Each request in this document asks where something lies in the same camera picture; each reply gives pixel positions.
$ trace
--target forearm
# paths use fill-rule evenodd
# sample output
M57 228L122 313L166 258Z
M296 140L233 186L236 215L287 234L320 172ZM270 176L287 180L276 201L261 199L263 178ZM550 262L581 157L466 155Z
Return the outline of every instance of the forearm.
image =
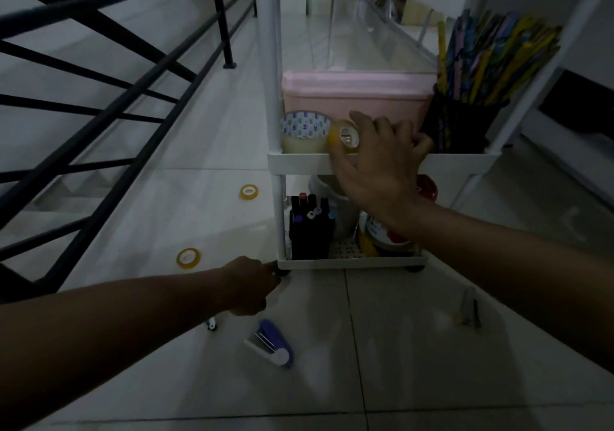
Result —
M426 203L406 234L512 310L614 371L611 263Z
M220 270L118 280L0 306L4 424L41 419L226 310L223 281Z

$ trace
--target perforated shelf base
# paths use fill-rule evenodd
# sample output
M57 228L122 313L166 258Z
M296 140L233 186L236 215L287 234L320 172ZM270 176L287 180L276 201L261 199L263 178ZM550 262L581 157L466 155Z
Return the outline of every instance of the perforated shelf base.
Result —
M286 254L291 257L289 242ZM352 239L333 242L326 260L278 260L281 270L356 270L360 268L399 268L405 266L424 266L426 256L366 256Z

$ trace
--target person's right hand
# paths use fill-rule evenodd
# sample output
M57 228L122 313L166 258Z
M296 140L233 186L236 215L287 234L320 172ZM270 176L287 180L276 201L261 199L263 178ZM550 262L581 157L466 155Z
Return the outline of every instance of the person's right hand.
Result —
M226 309L237 316L254 315L266 308L266 296L279 285L275 264L239 256L221 268L227 288Z
M420 133L414 144L410 120L393 129L385 117L373 121L358 111L350 111L349 115L360 136L358 160L356 166L352 165L341 144L331 145L335 175L351 202L403 235L403 221L422 202L416 176L418 166L433 148L433 141Z

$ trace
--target black pencil cup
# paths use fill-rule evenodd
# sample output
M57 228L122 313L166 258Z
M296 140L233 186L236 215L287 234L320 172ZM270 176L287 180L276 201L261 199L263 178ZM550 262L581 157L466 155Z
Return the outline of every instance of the black pencil cup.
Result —
M488 129L510 102L481 106L444 95L436 85L434 91L421 129L435 144L432 153L484 153Z

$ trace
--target pink box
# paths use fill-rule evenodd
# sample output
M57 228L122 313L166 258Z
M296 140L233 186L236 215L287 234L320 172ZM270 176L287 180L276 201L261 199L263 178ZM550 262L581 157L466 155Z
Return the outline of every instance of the pink box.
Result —
M414 122L419 132L433 97L435 74L311 70L284 72L281 88L286 112L318 111L335 120L357 110L394 124Z

